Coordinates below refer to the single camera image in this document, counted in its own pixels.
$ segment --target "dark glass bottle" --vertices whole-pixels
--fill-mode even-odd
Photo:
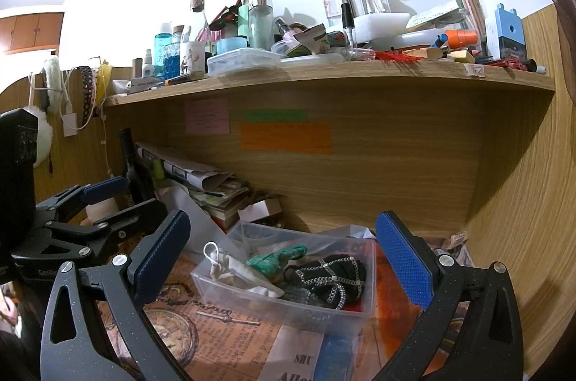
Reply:
[[[132,130],[127,127],[119,133],[120,146],[126,166],[124,176],[128,180],[128,191],[134,204],[155,199],[154,184],[148,170],[136,161],[136,150],[132,141]]]

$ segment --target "pocket watch illustration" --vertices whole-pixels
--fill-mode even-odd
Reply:
[[[187,317],[168,309],[145,309],[144,312],[178,363],[182,367],[190,363],[198,347],[198,330],[194,323]],[[106,316],[104,326],[106,330],[116,327],[112,314],[109,313]],[[130,357],[122,337],[117,337],[117,339],[118,355],[122,358]]]

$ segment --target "white foam block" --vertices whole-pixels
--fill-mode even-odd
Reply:
[[[376,38],[387,38],[406,33],[410,14],[367,14],[354,18],[357,43],[367,43]],[[342,25],[329,27],[326,32],[342,31]]]

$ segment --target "orange sticky note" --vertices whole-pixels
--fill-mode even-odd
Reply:
[[[240,137],[246,151],[332,153],[328,123],[240,123]]]

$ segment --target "white drawstring bag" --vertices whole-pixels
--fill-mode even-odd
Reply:
[[[28,106],[24,107],[24,109],[38,118],[38,141],[36,145],[36,162],[34,163],[34,168],[36,168],[50,155],[53,129],[50,123],[48,123],[46,113],[34,105],[36,77],[32,72],[28,75],[28,82],[30,83],[30,95],[28,97]]]
[[[214,250],[208,254],[206,248],[213,246]],[[256,269],[251,268],[241,260],[230,256],[218,249],[214,242],[204,245],[204,256],[212,263],[210,277],[215,282],[222,282],[247,292],[258,293],[259,295],[280,298],[284,295],[284,290],[271,284],[265,276]]]

